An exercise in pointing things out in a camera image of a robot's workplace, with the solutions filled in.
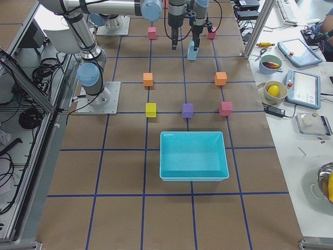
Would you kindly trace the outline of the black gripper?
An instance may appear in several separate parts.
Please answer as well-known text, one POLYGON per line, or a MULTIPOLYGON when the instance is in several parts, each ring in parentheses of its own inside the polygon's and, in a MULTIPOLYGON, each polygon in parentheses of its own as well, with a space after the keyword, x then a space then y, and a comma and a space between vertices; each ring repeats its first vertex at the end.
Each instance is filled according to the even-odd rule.
POLYGON ((203 32, 204 28, 207 28, 209 33, 212 32, 212 22, 209 19, 196 19, 191 27, 194 51, 197 51, 200 46, 200 34, 203 32))
POLYGON ((179 39, 179 31, 180 25, 170 25, 171 27, 171 41, 172 41, 172 50, 176 50, 177 43, 180 41, 179 39))

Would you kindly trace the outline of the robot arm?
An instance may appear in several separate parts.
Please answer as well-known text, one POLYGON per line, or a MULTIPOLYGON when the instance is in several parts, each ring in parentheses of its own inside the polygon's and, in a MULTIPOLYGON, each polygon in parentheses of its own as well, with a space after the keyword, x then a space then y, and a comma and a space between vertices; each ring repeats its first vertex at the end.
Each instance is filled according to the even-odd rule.
POLYGON ((105 87, 103 72, 106 54, 91 34, 85 15, 100 14, 110 18, 120 14, 142 16, 156 21, 162 15, 162 1, 39 1, 47 10, 65 19, 80 48, 83 64, 76 76, 86 93, 87 103, 99 106, 109 102, 111 93, 105 87))
POLYGON ((193 11, 196 13, 194 24, 191 26, 192 41, 194 42, 193 51, 197 51, 200 45, 200 34, 204 28, 208 32, 212 32, 212 22, 207 17, 207 8, 209 6, 208 0, 195 0, 193 4, 193 11))

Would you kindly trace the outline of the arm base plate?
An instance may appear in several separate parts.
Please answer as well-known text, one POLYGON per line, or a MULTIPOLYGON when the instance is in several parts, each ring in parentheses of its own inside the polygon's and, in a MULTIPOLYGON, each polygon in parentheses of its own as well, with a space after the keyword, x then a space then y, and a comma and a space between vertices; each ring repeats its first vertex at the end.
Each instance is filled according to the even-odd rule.
POLYGON ((129 33, 130 16, 117 16, 106 21, 97 29, 97 36, 127 36, 129 33))
POLYGON ((86 95, 84 88, 81 87, 80 94, 85 97, 78 99, 75 113, 79 115, 116 115, 121 82, 107 81, 104 82, 104 86, 104 91, 96 99, 86 95))

